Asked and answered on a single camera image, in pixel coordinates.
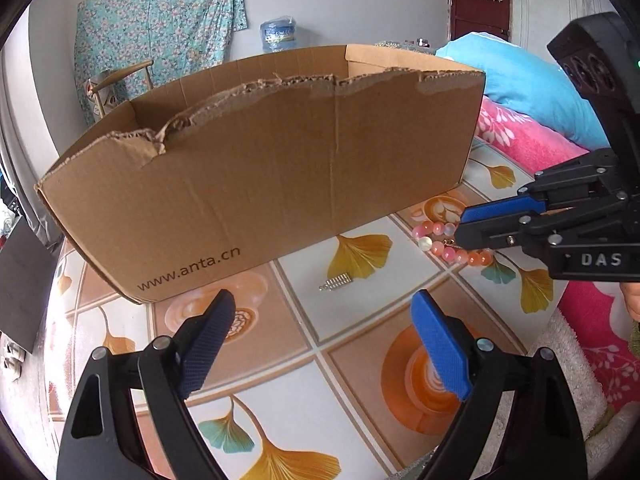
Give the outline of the blue water jug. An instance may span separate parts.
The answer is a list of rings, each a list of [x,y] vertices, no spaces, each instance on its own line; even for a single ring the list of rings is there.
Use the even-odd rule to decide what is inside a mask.
[[[283,15],[260,24],[262,52],[276,53],[297,47],[297,24],[291,15]]]

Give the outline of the pink floral blanket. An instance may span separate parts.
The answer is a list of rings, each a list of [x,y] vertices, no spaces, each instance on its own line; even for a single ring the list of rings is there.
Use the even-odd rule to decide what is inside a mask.
[[[587,151],[533,118],[483,99],[475,135],[529,174]],[[639,319],[639,287],[626,294],[616,283],[571,282],[560,310],[574,330],[609,408],[639,400],[639,358],[628,341]]]

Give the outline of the brown cardboard box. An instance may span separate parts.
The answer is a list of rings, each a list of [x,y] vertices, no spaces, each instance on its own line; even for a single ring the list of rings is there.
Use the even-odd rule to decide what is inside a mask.
[[[454,188],[484,87],[367,44],[243,58],[123,102],[36,190],[116,292],[163,301]]]

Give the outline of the wooden chair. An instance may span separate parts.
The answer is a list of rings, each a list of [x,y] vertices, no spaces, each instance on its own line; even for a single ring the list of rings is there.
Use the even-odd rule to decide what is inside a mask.
[[[135,74],[142,75],[145,91],[152,90],[154,88],[151,76],[153,65],[153,60],[145,60],[118,70],[104,70],[99,75],[88,78],[84,82],[84,90],[93,117],[96,120],[102,119],[119,106],[122,98],[128,98],[126,81]]]

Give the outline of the white fluffy blanket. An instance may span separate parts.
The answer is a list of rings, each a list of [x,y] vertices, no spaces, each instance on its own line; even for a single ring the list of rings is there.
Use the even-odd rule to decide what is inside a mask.
[[[585,440],[588,474],[591,479],[612,463],[626,437],[639,420],[639,404],[631,402],[615,413],[605,400],[600,382],[593,374],[574,330],[559,310],[534,343],[548,347],[559,359],[570,387]]]

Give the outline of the teal floral curtain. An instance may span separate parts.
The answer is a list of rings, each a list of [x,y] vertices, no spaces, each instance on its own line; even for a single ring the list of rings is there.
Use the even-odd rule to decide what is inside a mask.
[[[154,86],[223,63],[235,32],[247,29],[244,0],[84,0],[78,4],[74,77],[89,125],[99,119],[87,84],[140,62]]]

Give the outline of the small gold comb charm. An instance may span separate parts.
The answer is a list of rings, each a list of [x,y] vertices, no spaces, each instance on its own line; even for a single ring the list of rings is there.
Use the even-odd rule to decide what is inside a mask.
[[[335,275],[327,278],[319,287],[319,292],[332,292],[332,290],[342,288],[352,282],[352,277],[348,273]]]

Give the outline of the blue pillow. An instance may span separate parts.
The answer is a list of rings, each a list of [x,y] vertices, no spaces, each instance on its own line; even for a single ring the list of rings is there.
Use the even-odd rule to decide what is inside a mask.
[[[586,150],[610,145],[591,104],[559,66],[488,32],[469,32],[437,49],[436,55],[484,72],[484,95],[491,101]]]

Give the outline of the patterned plastic tablecloth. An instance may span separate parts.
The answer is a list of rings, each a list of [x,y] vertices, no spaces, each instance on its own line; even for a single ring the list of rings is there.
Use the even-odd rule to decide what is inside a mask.
[[[447,195],[349,232],[390,243],[385,263],[366,278],[324,289],[333,238],[225,278],[239,314],[188,408],[197,424],[230,422],[247,434],[243,451],[214,449],[227,476],[241,478],[260,458],[285,452],[320,454],[344,479],[383,479],[430,450],[446,416],[400,397],[404,379],[425,363],[411,333],[412,295],[429,290],[473,332],[523,353],[564,286],[519,249],[499,252],[491,268],[469,266],[422,252],[412,229],[432,211],[506,197],[529,178],[477,143],[462,183]]]

